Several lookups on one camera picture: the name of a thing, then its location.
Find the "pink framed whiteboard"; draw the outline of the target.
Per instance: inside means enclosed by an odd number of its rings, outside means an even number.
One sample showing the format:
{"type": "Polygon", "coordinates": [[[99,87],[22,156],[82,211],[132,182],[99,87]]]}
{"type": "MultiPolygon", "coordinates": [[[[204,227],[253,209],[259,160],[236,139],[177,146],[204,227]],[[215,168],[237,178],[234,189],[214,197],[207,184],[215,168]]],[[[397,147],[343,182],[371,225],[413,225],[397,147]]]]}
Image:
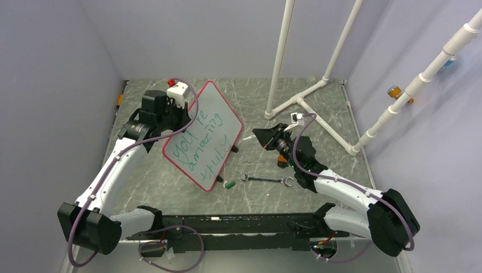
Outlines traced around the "pink framed whiteboard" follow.
{"type": "Polygon", "coordinates": [[[184,133],[168,138],[162,153],[203,191],[212,190],[233,152],[243,123],[211,80],[199,91],[198,112],[189,107],[193,123],[184,133]]]}

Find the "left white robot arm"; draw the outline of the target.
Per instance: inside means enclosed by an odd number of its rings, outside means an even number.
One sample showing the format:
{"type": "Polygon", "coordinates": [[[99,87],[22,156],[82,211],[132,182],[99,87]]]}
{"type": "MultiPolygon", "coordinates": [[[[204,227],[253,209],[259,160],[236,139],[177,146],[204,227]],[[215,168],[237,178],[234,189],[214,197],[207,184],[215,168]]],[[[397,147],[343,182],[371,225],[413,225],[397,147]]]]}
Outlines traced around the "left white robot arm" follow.
{"type": "Polygon", "coordinates": [[[130,173],[150,152],[165,131],[184,132],[191,121],[188,88],[148,90],[140,107],[121,127],[105,165],[73,204],[62,203],[57,216],[69,246],[77,245],[107,255],[118,242],[137,233],[150,239],[162,234],[162,212],[141,205],[133,211],[113,214],[114,203],[130,173]]]}

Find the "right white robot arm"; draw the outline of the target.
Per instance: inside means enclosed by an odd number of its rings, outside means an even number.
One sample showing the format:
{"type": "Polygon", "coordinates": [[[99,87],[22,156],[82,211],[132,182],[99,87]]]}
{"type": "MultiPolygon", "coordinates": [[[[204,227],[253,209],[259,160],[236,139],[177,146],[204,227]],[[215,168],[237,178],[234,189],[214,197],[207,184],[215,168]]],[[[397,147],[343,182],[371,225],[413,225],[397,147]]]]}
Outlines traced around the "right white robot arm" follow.
{"type": "Polygon", "coordinates": [[[252,132],[263,149],[277,151],[286,160],[302,188],[328,195],[348,206],[343,209],[333,203],[322,205],[313,221],[318,235],[345,231],[371,240],[391,257],[413,250],[420,224],[400,192],[375,190],[339,176],[316,159],[316,150],[308,136],[292,138],[287,127],[279,123],[252,132]]]}

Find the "green marker cap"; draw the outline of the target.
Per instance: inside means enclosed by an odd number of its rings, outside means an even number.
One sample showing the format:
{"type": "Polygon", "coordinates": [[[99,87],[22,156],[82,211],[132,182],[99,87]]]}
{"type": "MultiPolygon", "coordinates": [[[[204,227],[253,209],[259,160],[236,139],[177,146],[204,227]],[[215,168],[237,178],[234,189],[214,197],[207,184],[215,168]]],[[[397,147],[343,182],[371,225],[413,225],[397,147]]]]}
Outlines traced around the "green marker cap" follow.
{"type": "Polygon", "coordinates": [[[232,188],[235,184],[236,184],[236,182],[234,182],[234,181],[233,181],[233,182],[230,182],[230,183],[228,183],[228,184],[225,185],[225,188],[226,188],[226,189],[230,189],[230,188],[232,188]]]}

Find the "green whiteboard marker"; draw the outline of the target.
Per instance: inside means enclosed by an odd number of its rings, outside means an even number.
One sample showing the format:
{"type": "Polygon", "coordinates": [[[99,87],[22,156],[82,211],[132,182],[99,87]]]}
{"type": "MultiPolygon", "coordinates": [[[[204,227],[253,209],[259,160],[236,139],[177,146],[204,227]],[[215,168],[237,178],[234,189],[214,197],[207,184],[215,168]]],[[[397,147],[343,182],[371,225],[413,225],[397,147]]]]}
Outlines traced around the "green whiteboard marker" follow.
{"type": "Polygon", "coordinates": [[[253,139],[253,138],[255,138],[255,136],[254,136],[254,135],[250,135],[250,136],[248,136],[248,137],[243,138],[242,140],[244,141],[244,140],[249,140],[249,139],[253,139]]]}

